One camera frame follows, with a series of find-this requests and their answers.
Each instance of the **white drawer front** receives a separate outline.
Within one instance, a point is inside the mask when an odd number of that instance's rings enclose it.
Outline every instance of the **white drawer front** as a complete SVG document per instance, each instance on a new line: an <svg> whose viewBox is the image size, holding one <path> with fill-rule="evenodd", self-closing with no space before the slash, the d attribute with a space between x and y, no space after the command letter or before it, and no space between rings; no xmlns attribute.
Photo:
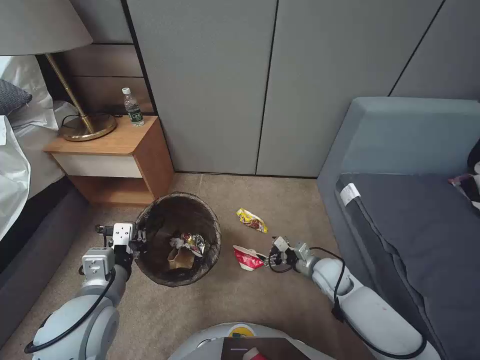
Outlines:
<svg viewBox="0 0 480 360"><path fill-rule="evenodd" d="M115 178L141 178L142 174L132 156L80 155L53 153L68 175Z"/></svg>

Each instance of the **brass lamp base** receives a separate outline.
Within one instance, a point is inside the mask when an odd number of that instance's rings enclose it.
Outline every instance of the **brass lamp base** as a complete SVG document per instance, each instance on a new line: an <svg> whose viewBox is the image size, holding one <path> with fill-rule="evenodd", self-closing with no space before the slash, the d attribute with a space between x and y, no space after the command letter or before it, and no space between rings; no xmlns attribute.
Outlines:
<svg viewBox="0 0 480 360"><path fill-rule="evenodd" d="M107 135L117 127L117 120L112 115L89 116L88 119L93 127L92 131L79 116L60 128L60 136L68 141L87 141Z"/></svg>

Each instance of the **gray sofa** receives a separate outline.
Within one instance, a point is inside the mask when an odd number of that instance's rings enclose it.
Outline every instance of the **gray sofa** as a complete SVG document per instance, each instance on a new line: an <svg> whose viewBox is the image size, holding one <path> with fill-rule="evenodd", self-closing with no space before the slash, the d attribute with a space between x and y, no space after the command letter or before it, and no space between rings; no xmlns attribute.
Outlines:
<svg viewBox="0 0 480 360"><path fill-rule="evenodd" d="M448 183L479 138L476 101L357 98L317 180L349 269L443 359L480 359L480 216Z"/></svg>

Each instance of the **nightstand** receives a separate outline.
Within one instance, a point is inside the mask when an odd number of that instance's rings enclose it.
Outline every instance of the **nightstand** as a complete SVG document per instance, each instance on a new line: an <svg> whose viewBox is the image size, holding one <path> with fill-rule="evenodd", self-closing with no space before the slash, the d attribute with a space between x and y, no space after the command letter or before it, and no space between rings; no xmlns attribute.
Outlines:
<svg viewBox="0 0 480 360"><path fill-rule="evenodd" d="M174 170L157 116L135 127L117 118L111 133L90 141L57 137L50 153L90 203L145 206L168 193Z"/></svg>

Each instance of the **lamp shade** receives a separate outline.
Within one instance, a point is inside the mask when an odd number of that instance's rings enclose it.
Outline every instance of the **lamp shade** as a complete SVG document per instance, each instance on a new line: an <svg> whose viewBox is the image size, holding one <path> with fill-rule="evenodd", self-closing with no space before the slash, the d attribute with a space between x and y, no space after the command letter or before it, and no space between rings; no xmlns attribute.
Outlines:
<svg viewBox="0 0 480 360"><path fill-rule="evenodd" d="M4 0L0 55L57 53L92 43L69 0Z"/></svg>

